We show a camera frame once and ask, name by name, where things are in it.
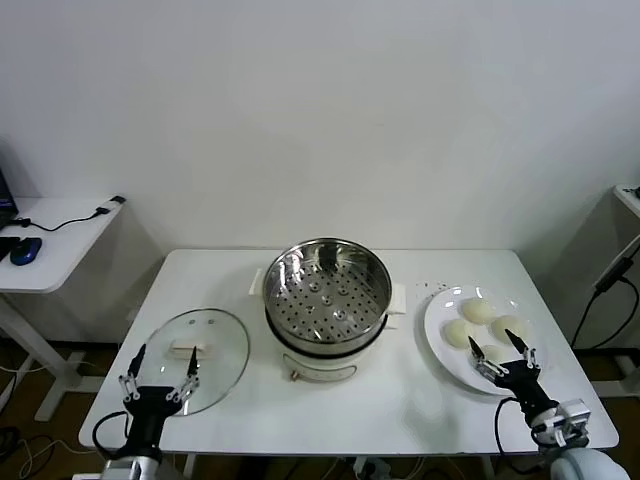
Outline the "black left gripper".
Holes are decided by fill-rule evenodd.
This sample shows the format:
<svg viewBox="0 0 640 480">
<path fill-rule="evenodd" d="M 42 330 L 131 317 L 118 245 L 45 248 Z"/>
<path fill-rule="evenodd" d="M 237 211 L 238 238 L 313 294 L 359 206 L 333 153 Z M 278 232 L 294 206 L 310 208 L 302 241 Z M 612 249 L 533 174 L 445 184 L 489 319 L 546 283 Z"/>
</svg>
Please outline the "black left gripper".
<svg viewBox="0 0 640 480">
<path fill-rule="evenodd" d="M 166 386 L 141 386 L 137 377 L 144 360 L 143 344 L 129 363 L 125 375 L 119 376 L 126 410 L 132 416 L 124 454 L 160 454 L 165 421 L 179 412 L 179 402 L 189 399 L 200 385 L 197 347 L 192 348 L 185 379 L 174 389 Z"/>
</svg>

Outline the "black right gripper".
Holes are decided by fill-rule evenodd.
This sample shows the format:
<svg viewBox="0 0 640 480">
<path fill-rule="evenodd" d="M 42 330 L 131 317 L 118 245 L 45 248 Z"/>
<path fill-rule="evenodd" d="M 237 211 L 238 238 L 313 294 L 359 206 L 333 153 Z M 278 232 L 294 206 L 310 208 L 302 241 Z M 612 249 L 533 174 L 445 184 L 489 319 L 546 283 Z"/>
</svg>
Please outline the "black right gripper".
<svg viewBox="0 0 640 480">
<path fill-rule="evenodd" d="M 473 357 L 474 369 L 485 379 L 498 388 L 511 391 L 520 403 L 521 411 L 526 419 L 534 419 L 547 410 L 556 408 L 559 403 L 552 400 L 538 383 L 540 365 L 537 361 L 535 348 L 530 348 L 526 342 L 510 329 L 505 333 L 522 360 L 503 364 L 505 369 L 486 356 L 482 348 L 472 336 L 468 337 Z"/>
</svg>

